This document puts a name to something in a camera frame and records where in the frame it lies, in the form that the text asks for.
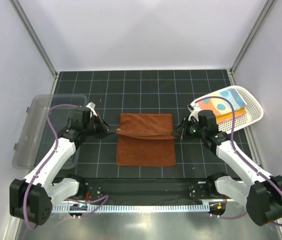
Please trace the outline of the dark brown towel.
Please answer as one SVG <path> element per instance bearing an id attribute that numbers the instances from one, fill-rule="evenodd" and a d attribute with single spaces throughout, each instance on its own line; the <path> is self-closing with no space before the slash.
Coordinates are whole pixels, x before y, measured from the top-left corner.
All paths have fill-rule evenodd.
<path id="1" fill-rule="evenodd" d="M 173 167 L 176 153 L 171 114 L 122 113 L 116 163 L 121 167 Z"/>

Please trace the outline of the light blue orange towel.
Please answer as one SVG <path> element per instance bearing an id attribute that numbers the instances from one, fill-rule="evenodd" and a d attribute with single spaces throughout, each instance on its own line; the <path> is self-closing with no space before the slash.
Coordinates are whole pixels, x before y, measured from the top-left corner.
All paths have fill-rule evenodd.
<path id="1" fill-rule="evenodd" d="M 235 111 L 235 116 L 240 117 L 247 113 L 245 100 L 234 88 L 213 93 L 212 96 L 222 97 L 222 99 L 209 98 L 205 100 L 200 100 L 198 101 L 198 106 L 201 110 L 212 110 L 218 119 L 233 116 L 232 109 L 226 100 L 228 100 L 232 104 L 233 109 Z"/>

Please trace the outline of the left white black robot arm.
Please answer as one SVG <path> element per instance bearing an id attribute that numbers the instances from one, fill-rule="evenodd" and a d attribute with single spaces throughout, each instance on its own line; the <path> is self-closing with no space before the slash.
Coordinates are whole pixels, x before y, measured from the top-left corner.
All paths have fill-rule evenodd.
<path id="1" fill-rule="evenodd" d="M 39 164 L 23 179 L 9 186 L 10 215 L 24 220 L 29 230 L 46 223 L 51 211 L 63 201 L 87 205 L 85 178 L 70 174 L 59 183 L 53 180 L 64 163 L 79 149 L 87 137 L 102 139 L 114 134 L 95 111 L 95 104 L 75 106 L 73 116 L 60 132 L 51 129 L 55 141 Z"/>

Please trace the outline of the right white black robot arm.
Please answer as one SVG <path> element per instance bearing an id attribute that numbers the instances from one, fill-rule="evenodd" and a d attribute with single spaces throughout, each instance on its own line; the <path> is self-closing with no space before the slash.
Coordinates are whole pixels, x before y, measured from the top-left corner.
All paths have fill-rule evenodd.
<path id="1" fill-rule="evenodd" d="M 222 173 L 208 177 L 206 193 L 211 198 L 225 195 L 245 207 L 258 226 L 276 224 L 282 218 L 282 176 L 273 176 L 254 163 L 234 142 L 220 131 L 211 110 L 202 110 L 198 119 L 184 118 L 171 133 L 180 139 L 200 139 L 214 155 L 227 163 L 242 182 Z"/>

